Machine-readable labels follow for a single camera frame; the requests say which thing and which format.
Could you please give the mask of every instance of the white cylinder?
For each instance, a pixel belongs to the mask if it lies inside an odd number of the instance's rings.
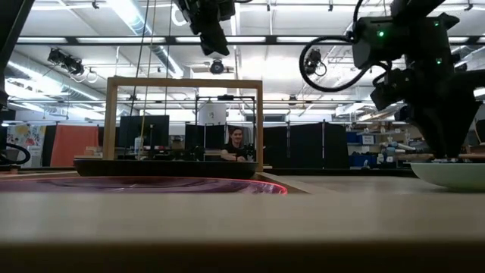
[[[208,102],[199,110],[199,125],[226,124],[226,105]]]

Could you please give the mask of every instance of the wooden frame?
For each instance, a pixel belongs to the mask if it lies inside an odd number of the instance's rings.
[[[105,144],[103,146],[103,159],[114,160],[114,135],[116,130],[116,108],[119,86],[158,86],[158,87],[211,87],[211,88],[244,88],[256,89],[256,128],[258,140],[256,152],[258,168],[263,171],[263,82],[260,80],[203,80],[203,79],[160,79],[160,78],[133,78],[110,77],[106,95],[105,115]]]

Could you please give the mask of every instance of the person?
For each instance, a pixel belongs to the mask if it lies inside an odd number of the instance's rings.
[[[243,129],[232,127],[229,129],[229,142],[222,148],[221,158],[230,162],[246,162],[248,158],[243,147]]]

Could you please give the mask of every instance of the bowl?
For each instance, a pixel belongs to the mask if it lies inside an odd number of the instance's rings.
[[[485,164],[482,163],[411,163],[422,180],[454,190],[485,191]]]

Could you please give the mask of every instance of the monitor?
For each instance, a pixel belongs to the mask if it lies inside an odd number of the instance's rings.
[[[121,147],[130,147],[135,143],[135,139],[142,132],[142,116],[121,117],[120,120],[120,137],[118,145]],[[170,116],[167,115],[149,115],[145,116],[143,135],[145,137],[144,145],[150,146],[168,146],[168,127]],[[152,128],[152,141],[150,142],[150,125]]]

